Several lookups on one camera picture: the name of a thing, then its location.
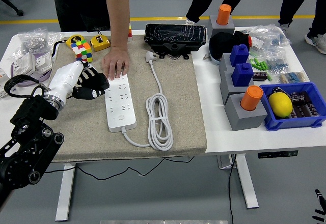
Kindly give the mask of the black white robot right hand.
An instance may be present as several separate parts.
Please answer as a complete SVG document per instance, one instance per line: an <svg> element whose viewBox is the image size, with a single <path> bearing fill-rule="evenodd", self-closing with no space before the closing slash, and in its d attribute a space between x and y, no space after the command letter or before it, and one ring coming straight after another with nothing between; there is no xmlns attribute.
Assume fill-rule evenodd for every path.
<svg viewBox="0 0 326 224"><path fill-rule="evenodd" d="M315 193L318 198L319 204L322 208L322 210L315 209L315 212L317 214L322 215L322 217L313 215L312 218L318 222L325 223L325 198L323 197L323 195L321 194L321 192L318 189L315 190Z"/></svg>

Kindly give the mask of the person's left hand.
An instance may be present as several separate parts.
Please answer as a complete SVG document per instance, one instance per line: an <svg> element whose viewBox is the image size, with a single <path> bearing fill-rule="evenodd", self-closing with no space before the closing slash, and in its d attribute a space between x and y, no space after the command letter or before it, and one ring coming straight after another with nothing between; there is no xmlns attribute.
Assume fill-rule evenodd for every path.
<svg viewBox="0 0 326 224"><path fill-rule="evenodd" d="M111 47L110 51L101 60L103 73L109 80L126 75L129 71L129 63L128 49L115 46Z"/></svg>

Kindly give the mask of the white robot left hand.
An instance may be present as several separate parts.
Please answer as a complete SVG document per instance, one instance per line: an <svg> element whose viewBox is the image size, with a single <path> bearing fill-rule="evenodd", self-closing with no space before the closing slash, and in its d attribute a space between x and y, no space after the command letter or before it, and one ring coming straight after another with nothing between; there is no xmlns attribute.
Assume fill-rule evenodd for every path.
<svg viewBox="0 0 326 224"><path fill-rule="evenodd" d="M88 62L75 61L59 68L49 84L44 99L61 111L68 95L83 100L92 100L110 87L106 76Z"/></svg>

